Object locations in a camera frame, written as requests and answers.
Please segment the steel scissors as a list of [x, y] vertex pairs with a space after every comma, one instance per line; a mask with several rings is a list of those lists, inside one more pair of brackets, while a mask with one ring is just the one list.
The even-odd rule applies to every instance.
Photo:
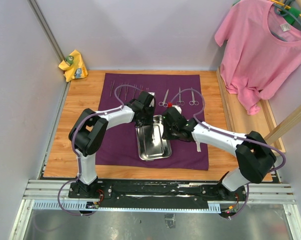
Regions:
[[168, 94], [169, 94], [169, 89], [166, 90], [163, 100], [158, 103], [158, 105], [160, 107], [166, 108], [168, 106], [168, 103], [167, 103]]
[[191, 88], [191, 100], [189, 101], [190, 106], [198, 106], [199, 102], [195, 99], [194, 89]]
[[176, 101], [177, 106], [184, 106], [185, 102], [182, 100], [181, 88], [178, 89], [178, 100]]

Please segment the white gauze pad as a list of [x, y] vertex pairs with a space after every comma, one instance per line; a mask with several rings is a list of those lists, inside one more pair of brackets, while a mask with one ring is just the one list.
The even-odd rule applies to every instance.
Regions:
[[196, 142], [196, 150], [197, 152], [201, 152], [201, 146], [199, 142]]

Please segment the steel instrument tray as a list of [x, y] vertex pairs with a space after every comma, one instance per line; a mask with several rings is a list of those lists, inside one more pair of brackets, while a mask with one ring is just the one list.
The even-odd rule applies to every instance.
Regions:
[[162, 115], [153, 117], [153, 125], [136, 128], [138, 155], [142, 161], [165, 159], [172, 155], [170, 141], [162, 138], [163, 133], [164, 118]]

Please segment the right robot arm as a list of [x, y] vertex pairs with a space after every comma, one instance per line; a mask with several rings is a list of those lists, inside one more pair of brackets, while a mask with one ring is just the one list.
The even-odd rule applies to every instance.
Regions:
[[244, 185], [261, 183], [276, 162], [270, 146], [256, 131], [249, 134], [230, 132], [194, 117], [186, 119], [174, 106], [167, 108], [162, 117], [164, 139], [194, 142], [197, 147], [211, 145], [236, 157], [238, 167], [225, 173], [215, 186], [206, 190], [207, 197], [233, 198]]

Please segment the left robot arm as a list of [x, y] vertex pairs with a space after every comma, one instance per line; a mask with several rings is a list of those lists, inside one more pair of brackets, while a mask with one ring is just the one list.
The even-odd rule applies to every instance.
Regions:
[[102, 145], [106, 131], [123, 124], [134, 122], [137, 127], [153, 124], [156, 107], [154, 92], [142, 91], [137, 99], [122, 103], [119, 107], [105, 111], [85, 109], [71, 129], [68, 138], [77, 158], [78, 173], [72, 189], [87, 198], [98, 191], [96, 153]]

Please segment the yellow paper bag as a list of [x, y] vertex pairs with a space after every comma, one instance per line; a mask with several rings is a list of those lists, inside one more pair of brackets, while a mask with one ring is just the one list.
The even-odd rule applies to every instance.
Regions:
[[63, 71], [63, 76], [67, 83], [88, 76], [88, 70], [85, 66], [83, 57], [76, 49], [67, 55], [58, 67]]

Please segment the wooden tray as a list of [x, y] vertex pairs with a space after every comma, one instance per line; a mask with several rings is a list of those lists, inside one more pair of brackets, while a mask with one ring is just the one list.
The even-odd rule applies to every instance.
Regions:
[[220, 69], [216, 71], [222, 106], [225, 114], [227, 130], [237, 133], [258, 132], [263, 138], [272, 132], [276, 127], [271, 106], [267, 100], [260, 100], [257, 106], [260, 111], [255, 115], [247, 114], [245, 108], [238, 101], [236, 94], [230, 94], [225, 82], [220, 74]]

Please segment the pink t-shirt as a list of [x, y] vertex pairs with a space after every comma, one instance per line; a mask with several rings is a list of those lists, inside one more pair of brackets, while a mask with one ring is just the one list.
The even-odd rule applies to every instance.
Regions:
[[275, 13], [269, 0], [241, 0], [231, 7], [214, 36], [226, 45], [220, 75], [248, 115], [260, 111], [301, 65], [301, 30]]

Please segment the wooden beam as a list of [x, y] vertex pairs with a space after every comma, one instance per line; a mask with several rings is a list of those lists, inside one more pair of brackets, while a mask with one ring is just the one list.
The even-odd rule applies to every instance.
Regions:
[[298, 106], [289, 116], [277, 125], [266, 137], [266, 142], [271, 145], [301, 122], [301, 105]]

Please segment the green hanger clip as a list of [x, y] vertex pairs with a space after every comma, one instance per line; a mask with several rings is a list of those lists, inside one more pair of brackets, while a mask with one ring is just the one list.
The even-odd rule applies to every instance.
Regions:
[[295, 17], [297, 19], [300, 15], [301, 11], [294, 7], [291, 7], [288, 9], [288, 12], [289, 13], [284, 18], [287, 21], [287, 23], [289, 23], [290, 25], [293, 25], [296, 21], [293, 17]]

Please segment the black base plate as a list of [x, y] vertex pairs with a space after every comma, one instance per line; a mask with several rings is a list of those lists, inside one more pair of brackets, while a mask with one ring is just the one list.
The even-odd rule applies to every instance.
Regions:
[[246, 199], [243, 186], [229, 199], [207, 197], [206, 190], [211, 189], [217, 182], [98, 179], [98, 193], [94, 197], [80, 194], [78, 187], [72, 189], [73, 184], [75, 182], [71, 183], [68, 191], [69, 198], [102, 198], [101, 205], [104, 208], [204, 210], [208, 209], [209, 202], [238, 203]]

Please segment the aluminium rail frame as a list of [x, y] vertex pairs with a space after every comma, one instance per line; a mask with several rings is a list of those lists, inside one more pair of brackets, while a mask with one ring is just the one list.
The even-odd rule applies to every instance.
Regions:
[[217, 182], [99, 179], [83, 190], [75, 180], [29, 180], [9, 238], [25, 236], [32, 211], [64, 210], [91, 216], [96, 211], [165, 213], [169, 227], [176, 213], [241, 217], [250, 205], [282, 207], [294, 240], [301, 240], [301, 218], [289, 184], [251, 183], [230, 192]]

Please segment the aluminium corner post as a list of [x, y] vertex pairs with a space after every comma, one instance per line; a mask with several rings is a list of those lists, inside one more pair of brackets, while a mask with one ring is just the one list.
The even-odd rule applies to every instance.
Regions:
[[34, 15], [36, 16], [40, 26], [42, 27], [42, 30], [44, 31], [46, 37], [48, 38], [48, 41], [50, 42], [55, 54], [57, 55], [58, 60], [61, 62], [64, 60], [64, 54], [36, 0], [27, 0], [28, 4], [30, 5], [30, 8], [32, 9]]

